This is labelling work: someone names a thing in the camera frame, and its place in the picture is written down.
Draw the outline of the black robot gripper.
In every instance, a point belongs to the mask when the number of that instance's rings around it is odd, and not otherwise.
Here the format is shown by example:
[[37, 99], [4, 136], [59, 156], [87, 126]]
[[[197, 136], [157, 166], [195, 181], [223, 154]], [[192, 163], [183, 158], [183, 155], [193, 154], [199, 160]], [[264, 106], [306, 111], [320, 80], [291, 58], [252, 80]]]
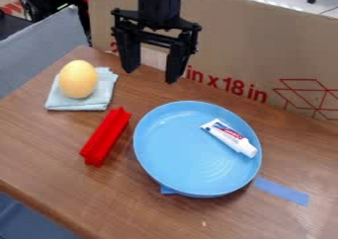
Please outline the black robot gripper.
[[180, 0], [139, 0], [137, 10], [115, 8], [111, 14], [123, 69], [132, 73], [140, 66], [143, 43], [168, 48], [165, 82], [172, 84], [183, 74], [189, 55], [196, 52], [201, 30], [180, 16]]

